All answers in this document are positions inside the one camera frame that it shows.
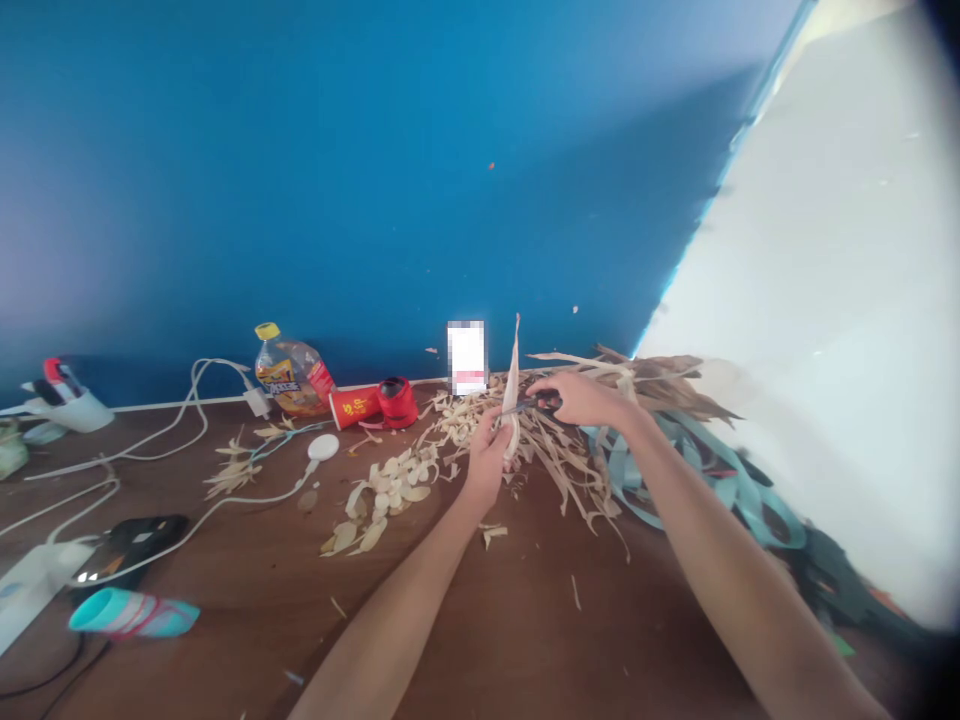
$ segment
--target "white wall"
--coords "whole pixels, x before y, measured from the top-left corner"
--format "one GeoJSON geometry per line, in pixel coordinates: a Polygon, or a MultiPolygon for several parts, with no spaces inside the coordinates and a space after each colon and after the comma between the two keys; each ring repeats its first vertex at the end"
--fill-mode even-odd
{"type": "Polygon", "coordinates": [[[960,103],[909,8],[810,43],[643,340],[919,621],[960,593],[960,103]]]}

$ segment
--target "white pen holder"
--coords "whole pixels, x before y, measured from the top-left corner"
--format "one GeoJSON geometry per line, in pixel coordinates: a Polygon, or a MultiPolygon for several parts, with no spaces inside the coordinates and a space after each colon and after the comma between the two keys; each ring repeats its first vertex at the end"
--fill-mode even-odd
{"type": "Polygon", "coordinates": [[[63,405],[49,407],[36,413],[74,432],[93,432],[113,422],[114,414],[93,393],[84,388],[84,393],[63,405]]]}

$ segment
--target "plastic bottle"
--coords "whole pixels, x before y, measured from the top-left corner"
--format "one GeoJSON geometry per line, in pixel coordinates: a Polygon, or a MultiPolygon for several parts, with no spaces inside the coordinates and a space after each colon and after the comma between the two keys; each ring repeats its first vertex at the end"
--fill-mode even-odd
{"type": "Polygon", "coordinates": [[[276,323],[257,325],[263,347],[257,355],[257,379],[284,412],[310,417],[330,412],[327,398],[337,386],[320,353],[306,343],[285,338],[276,323]]]}

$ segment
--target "white power strip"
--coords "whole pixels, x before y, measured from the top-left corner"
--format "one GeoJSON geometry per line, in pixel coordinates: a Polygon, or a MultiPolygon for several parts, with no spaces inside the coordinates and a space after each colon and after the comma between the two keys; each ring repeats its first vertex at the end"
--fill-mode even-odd
{"type": "Polygon", "coordinates": [[[0,655],[92,554],[81,543],[38,545],[0,578],[0,655]]]}

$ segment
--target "dark cable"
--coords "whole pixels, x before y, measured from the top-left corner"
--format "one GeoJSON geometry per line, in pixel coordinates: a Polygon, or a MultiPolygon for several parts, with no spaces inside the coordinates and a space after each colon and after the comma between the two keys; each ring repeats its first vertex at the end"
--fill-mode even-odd
{"type": "Polygon", "coordinates": [[[73,657],[70,658],[70,660],[67,662],[66,665],[64,665],[62,668],[57,670],[57,672],[55,672],[53,675],[51,675],[41,683],[37,683],[36,685],[31,685],[28,688],[22,688],[20,690],[13,690],[7,693],[0,693],[0,700],[7,700],[13,697],[20,697],[21,695],[26,695],[28,692],[33,692],[34,690],[38,690],[39,688],[42,688],[45,685],[49,685],[58,677],[63,675],[67,670],[72,668],[76,664],[77,660],[80,659],[80,656],[83,654],[85,635],[84,633],[78,633],[78,634],[80,635],[80,640],[77,642],[77,649],[73,653],[73,657]]]}
{"type": "Polygon", "coordinates": [[[51,702],[49,705],[47,705],[47,709],[43,711],[43,715],[40,716],[40,720],[47,720],[47,718],[50,716],[50,713],[53,712],[53,709],[57,706],[57,703],[60,702],[60,700],[63,698],[63,696],[67,694],[67,691],[68,691],[71,687],[73,687],[73,684],[74,684],[77,680],[79,680],[79,679],[83,676],[83,674],[87,672],[87,670],[89,670],[89,669],[92,668],[94,665],[96,665],[96,664],[101,660],[101,658],[103,658],[103,656],[107,654],[107,650],[109,650],[109,649],[112,648],[112,647],[113,647],[113,643],[112,643],[111,641],[107,640],[107,642],[104,644],[104,646],[103,646],[102,648],[100,648],[100,652],[98,652],[98,653],[94,656],[93,660],[91,660],[90,662],[88,662],[88,663],[84,666],[83,670],[81,670],[81,671],[78,672],[76,675],[74,675],[73,678],[71,678],[70,682],[68,682],[66,685],[63,686],[63,690],[61,690],[59,693],[57,693],[57,696],[53,699],[53,702],[51,702]]]}

